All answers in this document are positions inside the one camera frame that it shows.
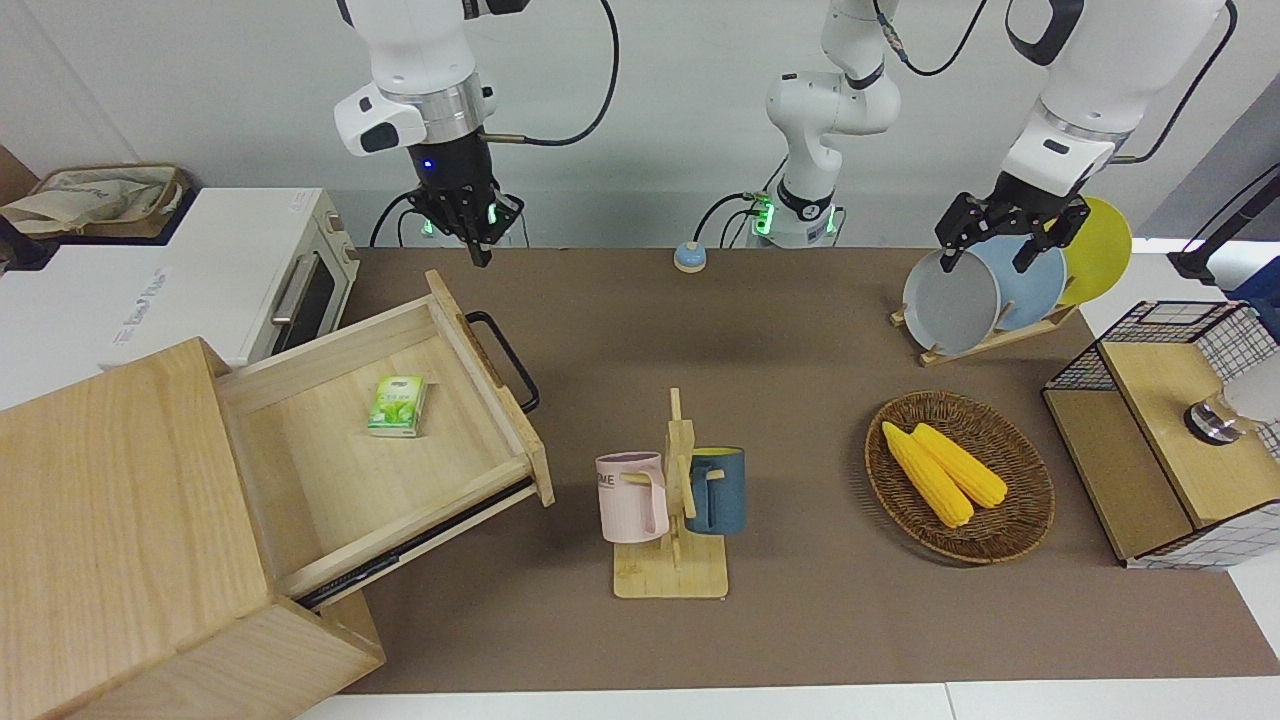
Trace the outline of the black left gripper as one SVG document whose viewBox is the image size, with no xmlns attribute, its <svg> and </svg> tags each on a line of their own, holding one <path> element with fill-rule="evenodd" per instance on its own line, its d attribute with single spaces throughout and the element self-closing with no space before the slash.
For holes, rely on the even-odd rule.
<svg viewBox="0 0 1280 720">
<path fill-rule="evenodd" d="M 940 266 L 951 273 L 960 256 L 989 238 L 989 225 L 1032 225 L 1032 232 L 1014 256 L 1012 266 L 1025 273 L 1050 249 L 1066 249 L 1085 224 L 1091 209 L 1084 199 L 1060 197 L 1009 172 L 1000 172 L 983 202 L 968 192 L 955 196 L 937 222 L 942 249 Z"/>
</svg>

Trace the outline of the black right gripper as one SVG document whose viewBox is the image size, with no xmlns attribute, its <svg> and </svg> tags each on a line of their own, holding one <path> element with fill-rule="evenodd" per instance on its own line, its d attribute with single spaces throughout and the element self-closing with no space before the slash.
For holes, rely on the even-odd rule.
<svg viewBox="0 0 1280 720">
<path fill-rule="evenodd" d="M 443 143 L 416 143 L 415 172 L 419 190 L 408 195 L 413 211 L 466 249 L 474 266 L 488 266 L 492 247 L 522 218 L 525 201 L 495 196 L 486 141 L 472 132 Z"/>
</svg>

